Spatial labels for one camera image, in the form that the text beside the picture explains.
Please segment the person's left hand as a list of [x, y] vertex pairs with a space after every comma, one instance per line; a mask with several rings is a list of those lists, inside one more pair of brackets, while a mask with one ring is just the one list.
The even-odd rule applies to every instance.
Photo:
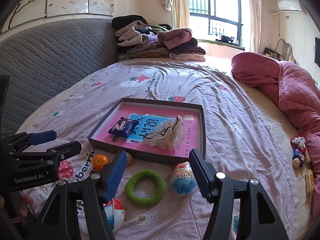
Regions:
[[28, 214], [27, 205], [33, 204], [33, 198], [23, 191], [12, 193], [1, 193], [1, 207], [5, 209], [10, 219], [26, 217]]

